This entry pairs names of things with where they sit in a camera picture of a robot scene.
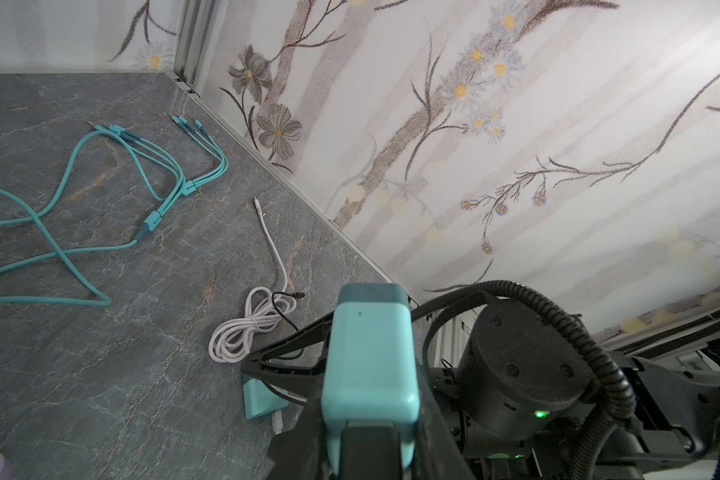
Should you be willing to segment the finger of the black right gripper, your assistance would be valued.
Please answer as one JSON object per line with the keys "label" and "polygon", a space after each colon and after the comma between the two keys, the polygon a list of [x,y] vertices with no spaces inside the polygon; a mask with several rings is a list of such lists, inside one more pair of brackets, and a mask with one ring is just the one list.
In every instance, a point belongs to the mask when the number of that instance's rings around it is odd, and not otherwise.
{"label": "finger of the black right gripper", "polygon": [[296,396],[308,396],[323,379],[333,312],[290,336],[250,353],[241,364],[245,376]]}

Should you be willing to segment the small teal charger plug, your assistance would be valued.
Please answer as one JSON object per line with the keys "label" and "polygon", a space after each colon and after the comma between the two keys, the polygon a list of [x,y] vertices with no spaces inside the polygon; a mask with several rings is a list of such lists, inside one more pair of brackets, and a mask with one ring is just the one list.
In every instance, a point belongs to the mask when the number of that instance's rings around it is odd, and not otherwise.
{"label": "small teal charger plug", "polygon": [[242,377],[242,391],[246,419],[269,417],[273,433],[282,433],[283,410],[288,401],[270,391],[262,381],[248,376]]}

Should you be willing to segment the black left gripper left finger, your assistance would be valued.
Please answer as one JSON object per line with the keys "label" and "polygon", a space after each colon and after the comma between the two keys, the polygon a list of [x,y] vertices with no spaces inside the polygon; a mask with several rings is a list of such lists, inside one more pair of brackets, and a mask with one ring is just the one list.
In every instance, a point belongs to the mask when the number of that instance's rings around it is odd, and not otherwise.
{"label": "black left gripper left finger", "polygon": [[295,427],[288,431],[273,459],[267,479],[325,479],[327,473],[326,428],[322,417],[322,383],[307,397]]}

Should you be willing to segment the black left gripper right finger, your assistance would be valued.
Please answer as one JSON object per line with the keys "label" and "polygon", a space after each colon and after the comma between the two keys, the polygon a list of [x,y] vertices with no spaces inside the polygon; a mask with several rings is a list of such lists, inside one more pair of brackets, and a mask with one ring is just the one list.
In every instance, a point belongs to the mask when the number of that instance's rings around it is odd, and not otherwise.
{"label": "black left gripper right finger", "polygon": [[427,371],[417,364],[420,413],[416,427],[417,479],[474,479],[459,452],[450,429],[440,412],[427,380]]}

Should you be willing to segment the large teal charger plug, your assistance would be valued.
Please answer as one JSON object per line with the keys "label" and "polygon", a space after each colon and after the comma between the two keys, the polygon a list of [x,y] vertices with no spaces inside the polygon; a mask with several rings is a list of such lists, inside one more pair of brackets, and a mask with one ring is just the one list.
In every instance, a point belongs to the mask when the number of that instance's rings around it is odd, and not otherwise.
{"label": "large teal charger plug", "polygon": [[406,470],[415,452],[420,413],[408,296],[394,283],[344,286],[333,312],[321,393],[332,473],[355,463],[356,449],[378,451]]}

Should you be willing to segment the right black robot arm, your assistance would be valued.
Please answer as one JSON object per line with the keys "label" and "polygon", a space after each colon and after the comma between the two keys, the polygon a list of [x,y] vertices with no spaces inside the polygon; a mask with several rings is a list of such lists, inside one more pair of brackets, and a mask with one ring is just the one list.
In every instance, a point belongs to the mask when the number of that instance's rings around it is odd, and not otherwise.
{"label": "right black robot arm", "polygon": [[508,280],[416,308],[346,285],[242,371],[301,407],[273,479],[642,479],[708,458],[720,479],[720,372],[607,352]]}

